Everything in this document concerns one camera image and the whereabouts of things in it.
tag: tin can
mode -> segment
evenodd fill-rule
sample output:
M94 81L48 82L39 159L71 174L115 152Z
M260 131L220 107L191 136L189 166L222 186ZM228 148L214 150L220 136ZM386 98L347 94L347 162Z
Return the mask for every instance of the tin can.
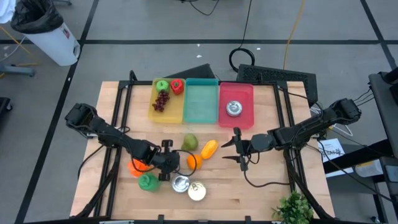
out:
M188 195L192 200L200 201L206 195L206 188L201 182L192 182L188 189Z
M242 104L236 100L230 101L226 105L226 112L230 116L239 116L242 113Z
M178 193L186 192L189 188L189 178L182 176L182 175L177 175L173 178L172 180L172 187L174 191Z

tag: grapes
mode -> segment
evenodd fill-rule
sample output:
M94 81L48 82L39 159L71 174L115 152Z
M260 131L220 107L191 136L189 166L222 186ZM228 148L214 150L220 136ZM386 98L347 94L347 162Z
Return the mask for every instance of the grapes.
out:
M164 106L166 105L169 99L170 99L169 93L164 90L161 90L157 95L155 103L152 104L155 111L163 112Z

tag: red tray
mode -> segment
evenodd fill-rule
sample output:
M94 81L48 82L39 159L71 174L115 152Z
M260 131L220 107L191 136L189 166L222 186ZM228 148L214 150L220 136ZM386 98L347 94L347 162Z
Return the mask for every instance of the red tray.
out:
M218 107L218 125L220 127L249 129L254 125L253 86L241 83L222 83L220 85L220 103ZM232 117L226 112L226 105L236 100L242 104L242 113Z

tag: red bell pepper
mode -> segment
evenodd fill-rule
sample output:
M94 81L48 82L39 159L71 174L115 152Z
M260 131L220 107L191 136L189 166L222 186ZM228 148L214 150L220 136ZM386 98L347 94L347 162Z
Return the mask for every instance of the red bell pepper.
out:
M172 87L172 90L176 95L179 95L184 91L184 85L179 79L173 80L170 86Z

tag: green plant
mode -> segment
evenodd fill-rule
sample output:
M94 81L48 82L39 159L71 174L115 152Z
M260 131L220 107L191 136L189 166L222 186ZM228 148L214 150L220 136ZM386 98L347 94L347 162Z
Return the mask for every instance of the green plant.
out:
M285 224L310 223L313 210L303 195L295 191L289 198L283 197L279 202L279 207L273 208L272 218L281 219Z

